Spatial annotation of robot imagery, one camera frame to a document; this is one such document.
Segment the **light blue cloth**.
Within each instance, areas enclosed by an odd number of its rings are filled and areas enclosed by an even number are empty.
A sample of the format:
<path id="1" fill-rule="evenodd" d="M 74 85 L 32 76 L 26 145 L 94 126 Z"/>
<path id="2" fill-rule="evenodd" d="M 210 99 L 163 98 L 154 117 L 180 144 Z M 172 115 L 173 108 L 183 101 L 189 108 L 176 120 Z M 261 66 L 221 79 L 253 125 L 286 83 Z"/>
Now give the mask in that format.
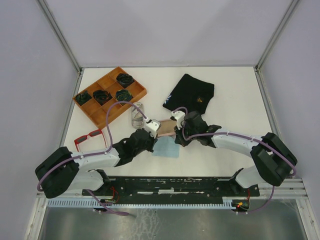
<path id="1" fill-rule="evenodd" d="M 178 158 L 180 147 L 171 136 L 161 136 L 153 147 L 152 156 L 164 158 Z"/>

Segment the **pink glasses case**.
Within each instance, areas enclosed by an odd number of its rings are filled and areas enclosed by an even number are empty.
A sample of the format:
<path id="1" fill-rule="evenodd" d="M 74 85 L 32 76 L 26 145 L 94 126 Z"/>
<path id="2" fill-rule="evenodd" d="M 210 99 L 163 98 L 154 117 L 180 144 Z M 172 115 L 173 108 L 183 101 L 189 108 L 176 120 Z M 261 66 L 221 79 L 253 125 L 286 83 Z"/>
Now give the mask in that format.
<path id="1" fill-rule="evenodd" d="M 165 119 L 160 121 L 160 128 L 157 131 L 158 137 L 174 136 L 176 121 Z"/>

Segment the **marble pattern glasses case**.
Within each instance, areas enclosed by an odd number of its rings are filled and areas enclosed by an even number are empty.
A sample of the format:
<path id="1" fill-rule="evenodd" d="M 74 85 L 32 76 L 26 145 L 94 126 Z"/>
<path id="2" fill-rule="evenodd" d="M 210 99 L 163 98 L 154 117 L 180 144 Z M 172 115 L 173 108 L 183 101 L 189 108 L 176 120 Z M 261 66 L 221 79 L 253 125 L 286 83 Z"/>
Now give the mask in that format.
<path id="1" fill-rule="evenodd" d="M 142 102 L 134 102 L 135 106 L 131 106 L 131 125 L 135 129 L 141 129 L 144 127 L 145 118 L 143 114 L 145 113 L 145 108 Z"/>

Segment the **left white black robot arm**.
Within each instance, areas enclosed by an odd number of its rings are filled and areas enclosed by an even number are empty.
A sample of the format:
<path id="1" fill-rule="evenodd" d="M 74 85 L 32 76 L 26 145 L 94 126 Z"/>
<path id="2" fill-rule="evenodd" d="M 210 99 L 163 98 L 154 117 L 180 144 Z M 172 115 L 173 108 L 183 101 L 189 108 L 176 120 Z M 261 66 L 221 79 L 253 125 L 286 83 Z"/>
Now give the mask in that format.
<path id="1" fill-rule="evenodd" d="M 48 199 L 56 198 L 69 190 L 89 189 L 106 195 L 111 183 L 103 168 L 126 165 L 144 151 L 152 152 L 158 134 L 144 128 L 130 137 L 114 143 L 112 147 L 89 152 L 71 152 L 59 147 L 36 169 L 37 190 Z"/>

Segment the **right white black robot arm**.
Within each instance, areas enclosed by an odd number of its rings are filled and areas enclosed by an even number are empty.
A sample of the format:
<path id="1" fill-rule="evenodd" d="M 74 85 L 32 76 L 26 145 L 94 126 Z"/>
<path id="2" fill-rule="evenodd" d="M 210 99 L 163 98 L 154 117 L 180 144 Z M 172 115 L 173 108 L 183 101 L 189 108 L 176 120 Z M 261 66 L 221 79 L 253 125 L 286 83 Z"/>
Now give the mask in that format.
<path id="1" fill-rule="evenodd" d="M 176 144 L 186 147 L 198 141 L 203 146 L 231 150 L 253 160 L 253 166 L 241 168 L 231 177 L 229 189 L 236 196 L 261 183 L 279 187 L 297 173 L 297 158 L 272 132 L 263 136 L 231 132 L 219 125 L 208 125 L 199 112 L 187 112 L 181 107 L 171 112 L 171 119 L 176 122 Z"/>

